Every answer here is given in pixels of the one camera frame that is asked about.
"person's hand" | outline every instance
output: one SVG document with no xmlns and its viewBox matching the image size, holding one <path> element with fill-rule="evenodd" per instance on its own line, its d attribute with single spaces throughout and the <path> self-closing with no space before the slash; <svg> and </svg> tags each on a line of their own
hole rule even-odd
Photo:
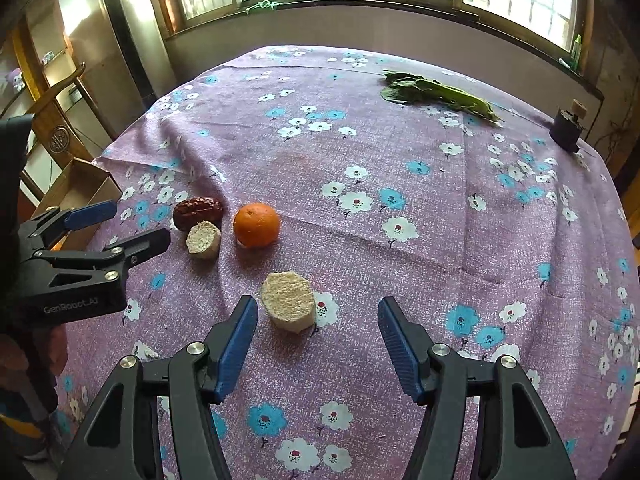
<svg viewBox="0 0 640 480">
<path fill-rule="evenodd" d="M 43 348 L 38 348 L 40 355 L 48 356 L 51 373 L 60 375 L 68 359 L 65 326 L 52 328 L 49 338 L 42 345 Z M 0 334 L 0 386 L 11 389 L 12 377 L 16 373 L 25 372 L 28 367 L 27 357 L 17 343 L 6 334 Z"/>
</svg>

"purple floral tablecloth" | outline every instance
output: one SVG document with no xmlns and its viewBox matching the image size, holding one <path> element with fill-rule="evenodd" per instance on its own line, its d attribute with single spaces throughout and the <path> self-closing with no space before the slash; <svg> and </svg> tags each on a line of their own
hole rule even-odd
<svg viewBox="0 0 640 480">
<path fill-rule="evenodd" d="M 386 102 L 385 68 L 481 96 L 501 125 Z M 576 155 L 561 150 L 550 123 L 467 76 L 338 48 L 262 48 L 162 97 L 96 160 L 123 194 L 92 248 L 158 225 L 172 243 L 132 270 L 123 314 L 67 327 L 57 437 L 68 444 L 121 356 L 171 356 L 242 294 L 259 304 L 270 272 L 295 270 L 312 284 L 316 328 L 280 332 L 260 306 L 238 386 L 213 407 L 235 479 L 401 478 L 423 410 L 378 331 L 383 296 L 462 355 L 516 357 L 578 478 L 596 479 L 633 388 L 638 275 L 603 161 L 581 141 Z M 172 206 L 191 196 L 225 205 L 215 264 L 191 260 L 173 228 Z M 281 215 L 268 250 L 234 242 L 233 215 L 249 202 Z M 158 410 L 171 480 L 168 399 Z M 474 399 L 466 416 L 457 478 L 472 461 Z"/>
</svg>

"blue flower print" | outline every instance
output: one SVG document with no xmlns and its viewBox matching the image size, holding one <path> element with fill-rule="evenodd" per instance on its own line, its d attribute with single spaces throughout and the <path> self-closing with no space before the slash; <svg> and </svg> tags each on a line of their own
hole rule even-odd
<svg viewBox="0 0 640 480">
<path fill-rule="evenodd" d="M 485 350 L 504 341 L 504 332 L 499 326 L 483 326 L 476 334 L 476 343 Z"/>
<path fill-rule="evenodd" d="M 565 440 L 564 441 L 564 450 L 566 451 L 567 455 L 571 456 L 572 453 L 575 450 L 575 445 L 578 444 L 578 439 L 577 438 L 572 438 L 571 440 Z"/>
<path fill-rule="evenodd" d="M 171 209 L 167 205 L 161 205 L 158 209 L 154 211 L 151 215 L 151 218 L 156 222 L 161 222 L 165 218 L 169 216 L 169 212 Z"/>
<path fill-rule="evenodd" d="M 628 308 L 621 308 L 620 309 L 620 317 L 618 318 L 618 320 L 621 323 L 626 323 L 628 321 L 631 321 L 631 318 L 633 316 L 631 316 L 631 311 Z"/>
<path fill-rule="evenodd" d="M 228 430 L 225 419 L 219 416 L 213 410 L 211 410 L 211 418 L 213 421 L 213 426 L 216 428 L 216 433 L 218 434 L 218 440 L 222 440 L 226 437 L 226 432 Z"/>
<path fill-rule="evenodd" d="M 542 191 L 539 187 L 530 187 L 529 189 L 527 189 L 527 194 L 531 197 L 531 198 L 540 198 L 543 197 L 545 195 L 545 192 Z"/>
<path fill-rule="evenodd" d="M 264 113 L 267 117 L 280 117 L 284 115 L 284 108 L 272 108 Z"/>
<path fill-rule="evenodd" d="M 163 272 L 158 272 L 154 277 L 151 278 L 151 289 L 152 290 L 160 290 L 164 285 L 165 275 Z"/>
<path fill-rule="evenodd" d="M 539 264 L 538 277 L 543 282 L 548 282 L 551 279 L 551 264 L 549 263 Z"/>
<path fill-rule="evenodd" d="M 136 212 L 136 215 L 142 215 L 142 213 L 146 213 L 146 210 L 149 209 L 149 202 L 147 200 L 141 200 L 136 203 L 133 211 Z"/>
<path fill-rule="evenodd" d="M 343 119 L 343 118 L 346 117 L 346 115 L 347 115 L 346 113 L 341 112 L 340 110 L 329 110 L 326 113 L 326 118 L 327 119 L 334 119 L 334 120 Z"/>
<path fill-rule="evenodd" d="M 62 384 L 65 387 L 65 391 L 70 394 L 71 391 L 74 389 L 74 382 L 73 379 L 71 378 L 70 375 L 65 375 L 62 378 Z"/>
<path fill-rule="evenodd" d="M 629 370 L 626 367 L 620 368 L 620 370 L 618 371 L 618 382 L 620 384 L 622 384 L 623 386 L 627 384 L 629 382 L 630 377 L 631 377 L 631 374 L 629 373 Z"/>
<path fill-rule="evenodd" d="M 476 310 L 470 306 L 457 304 L 453 310 L 447 312 L 445 327 L 451 330 L 456 337 L 471 334 L 473 328 L 479 323 L 480 318 Z"/>
<path fill-rule="evenodd" d="M 65 412 L 56 410 L 56 421 L 63 433 L 71 433 L 71 427 L 69 426 L 69 419 L 66 418 Z"/>
<path fill-rule="evenodd" d="M 284 412 L 270 404 L 250 407 L 246 423 L 256 436 L 261 437 L 278 436 L 287 427 Z"/>
<path fill-rule="evenodd" d="M 523 193 L 521 191 L 516 191 L 516 200 L 518 202 L 522 202 L 523 204 L 528 204 L 529 203 L 529 195 L 527 195 L 526 193 Z"/>
<path fill-rule="evenodd" d="M 504 173 L 498 175 L 498 180 L 504 187 L 516 187 L 515 181 L 509 175 L 505 175 Z"/>
<path fill-rule="evenodd" d="M 138 217 L 138 229 L 146 229 L 149 226 L 149 215 Z"/>
<path fill-rule="evenodd" d="M 411 160 L 405 166 L 409 172 L 418 175 L 428 175 L 431 171 L 431 168 L 421 160 Z"/>
<path fill-rule="evenodd" d="M 395 189 L 391 189 L 388 187 L 383 187 L 379 192 L 380 202 L 384 207 L 388 207 L 389 209 L 404 209 L 406 205 L 406 200 L 402 193 L 396 191 Z"/>
<path fill-rule="evenodd" d="M 622 270 L 622 272 L 629 272 L 629 262 L 626 260 L 626 258 L 620 258 L 618 260 L 618 265 L 620 266 L 620 270 Z"/>
</svg>

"blue gripper pad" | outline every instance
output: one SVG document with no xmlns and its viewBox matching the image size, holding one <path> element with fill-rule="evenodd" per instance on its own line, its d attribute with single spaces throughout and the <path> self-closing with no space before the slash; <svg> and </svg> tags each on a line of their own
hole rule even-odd
<svg viewBox="0 0 640 480">
<path fill-rule="evenodd" d="M 69 211 L 65 218 L 65 229 L 68 231 L 78 231 L 89 227 L 89 225 L 99 224 L 109 218 L 116 216 L 118 204 L 115 200 L 106 200 L 97 204 L 73 209 Z"/>
<path fill-rule="evenodd" d="M 236 306 L 236 310 L 238 308 L 242 308 L 242 305 Z M 238 313 L 234 310 L 229 321 L 233 322 L 233 318 L 237 315 Z M 239 319 L 233 327 L 233 332 L 218 362 L 218 382 L 214 390 L 217 404 L 223 402 L 225 397 L 235 389 L 257 325 L 258 304 L 255 303 L 254 298 L 250 298 L 239 313 Z"/>
<path fill-rule="evenodd" d="M 411 349 L 400 324 L 385 300 L 378 304 L 378 327 L 385 341 L 386 351 L 391 357 L 402 390 L 414 402 L 424 395 L 418 373 L 418 359 Z"/>
</svg>

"open box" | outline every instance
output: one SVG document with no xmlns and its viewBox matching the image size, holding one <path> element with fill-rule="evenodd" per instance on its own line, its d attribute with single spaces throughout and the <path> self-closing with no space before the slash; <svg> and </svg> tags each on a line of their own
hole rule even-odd
<svg viewBox="0 0 640 480">
<path fill-rule="evenodd" d="M 33 216 L 44 213 L 49 207 L 59 207 L 61 210 L 79 208 L 105 200 L 117 200 L 121 195 L 111 173 L 81 158 L 73 158 L 40 201 Z M 63 239 L 62 246 L 56 248 L 83 251 L 98 227 L 100 224 L 71 231 Z"/>
</svg>

